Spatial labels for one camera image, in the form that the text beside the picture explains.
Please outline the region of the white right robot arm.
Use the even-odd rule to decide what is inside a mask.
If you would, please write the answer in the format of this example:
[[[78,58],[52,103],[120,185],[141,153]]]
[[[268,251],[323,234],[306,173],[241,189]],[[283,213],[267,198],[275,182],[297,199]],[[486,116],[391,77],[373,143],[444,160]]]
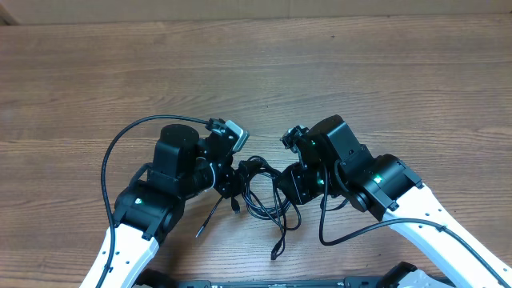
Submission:
[[[431,188],[392,154],[373,156],[337,114],[312,128],[295,126],[283,145],[298,156],[277,180],[278,188],[298,206],[322,197],[324,226],[327,198],[344,197],[368,212],[376,223],[324,246],[335,246],[388,226],[415,245],[457,287],[509,287],[511,268],[490,252],[442,206]]]

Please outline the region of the black usb cable long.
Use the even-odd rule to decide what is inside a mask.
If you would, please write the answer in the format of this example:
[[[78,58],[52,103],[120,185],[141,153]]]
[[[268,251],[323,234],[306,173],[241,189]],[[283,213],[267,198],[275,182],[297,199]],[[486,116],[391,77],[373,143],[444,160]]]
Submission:
[[[286,234],[288,231],[297,230],[302,224],[302,216],[295,204],[293,204],[290,200],[281,195],[279,193],[280,189],[276,186],[276,179],[281,174],[281,172],[275,168],[273,168],[267,160],[265,160],[261,156],[251,156],[247,160],[257,160],[260,161],[260,171],[252,177],[251,180],[244,180],[242,178],[242,198],[246,203],[246,208],[249,214],[259,220],[263,221],[272,221],[280,231],[280,239],[276,242],[273,249],[270,252],[270,259],[272,261],[276,260],[279,256],[283,254],[286,249]],[[252,191],[251,189],[251,181],[256,176],[264,176],[271,180],[272,183],[272,197],[273,197],[273,205],[265,206],[260,198]],[[293,208],[298,217],[298,223],[295,226],[288,226],[288,221],[286,217],[286,213],[289,208]]]

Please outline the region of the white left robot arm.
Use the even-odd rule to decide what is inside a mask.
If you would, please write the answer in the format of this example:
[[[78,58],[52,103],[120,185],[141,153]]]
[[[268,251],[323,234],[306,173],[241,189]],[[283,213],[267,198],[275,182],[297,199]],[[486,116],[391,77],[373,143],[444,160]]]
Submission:
[[[239,212],[235,197],[242,184],[232,162],[249,133],[231,120],[211,119],[206,128],[206,138],[182,124],[162,128],[152,162],[117,197],[113,225],[82,286],[132,287],[183,216],[186,201],[203,191],[216,190]]]

